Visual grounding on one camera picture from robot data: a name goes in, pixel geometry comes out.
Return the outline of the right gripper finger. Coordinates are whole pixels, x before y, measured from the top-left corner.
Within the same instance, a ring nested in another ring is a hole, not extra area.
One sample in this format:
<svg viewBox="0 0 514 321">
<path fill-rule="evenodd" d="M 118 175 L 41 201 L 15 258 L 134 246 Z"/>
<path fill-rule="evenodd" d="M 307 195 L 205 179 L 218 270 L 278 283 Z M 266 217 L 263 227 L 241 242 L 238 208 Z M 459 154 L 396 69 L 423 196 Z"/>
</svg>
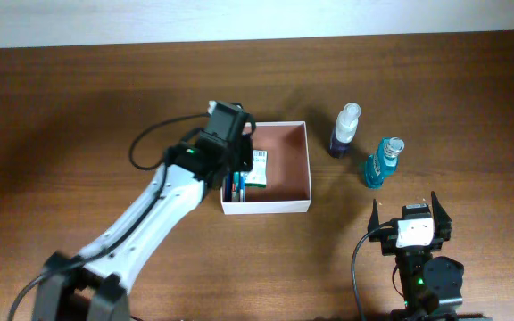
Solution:
<svg viewBox="0 0 514 321">
<path fill-rule="evenodd" d="M 449 241 L 452 233 L 452 219 L 440 204 L 436 193 L 431 192 L 432 210 L 435 223 L 435 235 L 444 241 Z"/>
<path fill-rule="evenodd" d="M 378 207 L 377 200 L 374 199 L 372 202 L 372 211 L 368 223 L 368 231 L 372 232 L 378 229 Z"/>
</svg>

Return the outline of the green white soap packet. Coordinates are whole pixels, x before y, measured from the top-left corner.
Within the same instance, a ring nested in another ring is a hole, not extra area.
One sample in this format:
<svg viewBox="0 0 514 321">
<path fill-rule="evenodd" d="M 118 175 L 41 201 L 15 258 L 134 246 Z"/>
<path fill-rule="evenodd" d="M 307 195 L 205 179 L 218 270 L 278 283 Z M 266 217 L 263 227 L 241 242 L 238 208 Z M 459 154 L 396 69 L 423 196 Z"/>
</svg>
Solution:
<svg viewBox="0 0 514 321">
<path fill-rule="evenodd" d="M 245 186 L 265 188 L 267 185 L 268 152 L 253 151 L 253 169 L 244 173 Z"/>
</svg>

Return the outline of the green white toothpaste tube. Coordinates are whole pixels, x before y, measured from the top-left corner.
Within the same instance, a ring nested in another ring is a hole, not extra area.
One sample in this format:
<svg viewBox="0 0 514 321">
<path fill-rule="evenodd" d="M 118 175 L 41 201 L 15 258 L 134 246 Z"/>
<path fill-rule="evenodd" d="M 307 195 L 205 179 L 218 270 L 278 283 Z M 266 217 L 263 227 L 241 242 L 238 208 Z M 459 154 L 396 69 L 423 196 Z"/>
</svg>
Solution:
<svg viewBox="0 0 514 321">
<path fill-rule="evenodd" d="M 235 172 L 232 175 L 231 201 L 232 202 L 240 202 L 240 173 L 239 172 Z"/>
</svg>

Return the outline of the blue disposable razor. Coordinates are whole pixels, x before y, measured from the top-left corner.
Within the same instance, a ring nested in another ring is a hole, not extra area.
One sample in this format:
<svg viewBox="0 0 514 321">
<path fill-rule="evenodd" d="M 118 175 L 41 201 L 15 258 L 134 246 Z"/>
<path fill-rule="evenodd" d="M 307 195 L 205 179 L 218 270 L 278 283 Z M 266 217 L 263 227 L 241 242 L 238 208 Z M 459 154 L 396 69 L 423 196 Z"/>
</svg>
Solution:
<svg viewBox="0 0 514 321">
<path fill-rule="evenodd" d="M 223 187 L 224 187 L 223 200 L 224 200 L 224 202 L 230 202 L 231 201 L 231 178 L 230 178 L 230 176 L 227 176 L 225 178 Z"/>
</svg>

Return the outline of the teal mouthwash bottle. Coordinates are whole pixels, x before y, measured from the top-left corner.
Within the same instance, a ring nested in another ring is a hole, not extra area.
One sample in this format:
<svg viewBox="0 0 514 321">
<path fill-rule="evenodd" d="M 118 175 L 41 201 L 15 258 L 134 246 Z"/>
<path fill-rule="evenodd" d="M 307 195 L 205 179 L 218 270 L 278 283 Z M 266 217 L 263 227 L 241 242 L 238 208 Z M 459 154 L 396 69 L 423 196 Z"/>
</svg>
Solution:
<svg viewBox="0 0 514 321">
<path fill-rule="evenodd" d="M 380 188 L 384 181 L 397 169 L 398 157 L 405 147 L 399 137 L 385 137 L 376 151 L 371 154 L 364 165 L 364 178 L 367 187 Z"/>
</svg>

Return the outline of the purple foam soap bottle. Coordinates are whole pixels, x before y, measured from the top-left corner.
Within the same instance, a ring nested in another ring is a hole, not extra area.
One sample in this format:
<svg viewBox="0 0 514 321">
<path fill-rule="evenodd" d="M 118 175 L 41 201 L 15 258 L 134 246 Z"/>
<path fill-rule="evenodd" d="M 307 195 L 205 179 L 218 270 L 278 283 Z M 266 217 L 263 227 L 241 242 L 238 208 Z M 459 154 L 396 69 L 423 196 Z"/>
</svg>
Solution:
<svg viewBox="0 0 514 321">
<path fill-rule="evenodd" d="M 342 158 L 349 151 L 360 115 L 361 107 L 357 103 L 348 103 L 339 112 L 329 144 L 329 154 L 333 158 Z"/>
</svg>

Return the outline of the blue white toothbrush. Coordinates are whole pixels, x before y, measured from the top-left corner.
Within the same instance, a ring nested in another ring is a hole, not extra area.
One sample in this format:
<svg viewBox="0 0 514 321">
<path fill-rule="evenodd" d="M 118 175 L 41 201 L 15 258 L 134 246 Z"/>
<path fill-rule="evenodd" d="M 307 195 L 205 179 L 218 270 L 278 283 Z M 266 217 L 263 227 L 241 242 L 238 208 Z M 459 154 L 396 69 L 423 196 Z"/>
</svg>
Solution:
<svg viewBox="0 0 514 321">
<path fill-rule="evenodd" d="M 243 172 L 239 172 L 239 183 L 238 183 L 238 196 L 239 202 L 245 202 L 245 174 Z"/>
</svg>

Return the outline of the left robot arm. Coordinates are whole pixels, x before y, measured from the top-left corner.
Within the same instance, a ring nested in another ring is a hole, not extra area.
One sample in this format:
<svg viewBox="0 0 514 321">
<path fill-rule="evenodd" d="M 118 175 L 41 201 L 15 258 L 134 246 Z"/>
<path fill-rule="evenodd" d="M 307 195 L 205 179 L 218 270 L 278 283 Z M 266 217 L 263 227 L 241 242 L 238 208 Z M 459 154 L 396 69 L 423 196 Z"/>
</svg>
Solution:
<svg viewBox="0 0 514 321">
<path fill-rule="evenodd" d="M 129 320 L 129 294 L 171 229 L 225 176 L 253 165 L 253 136 L 196 128 L 198 139 L 169 147 L 152 181 L 102 235 L 68 258 L 59 252 L 30 283 L 35 320 Z"/>
</svg>

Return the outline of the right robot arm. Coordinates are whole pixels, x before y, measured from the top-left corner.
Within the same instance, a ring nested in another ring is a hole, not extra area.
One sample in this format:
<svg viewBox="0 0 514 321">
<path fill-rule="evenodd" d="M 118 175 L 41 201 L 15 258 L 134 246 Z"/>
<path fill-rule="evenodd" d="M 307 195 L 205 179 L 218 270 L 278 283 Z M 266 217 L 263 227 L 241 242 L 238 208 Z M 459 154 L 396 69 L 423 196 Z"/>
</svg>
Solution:
<svg viewBox="0 0 514 321">
<path fill-rule="evenodd" d="M 445 256 L 435 257 L 451 239 L 452 219 L 431 194 L 431 203 L 402 207 L 402 215 L 381 223 L 377 203 L 373 203 L 367 232 L 379 243 L 384 256 L 395 257 L 404 307 L 390 312 L 393 321 L 480 321 L 487 317 L 460 314 L 464 266 Z"/>
</svg>

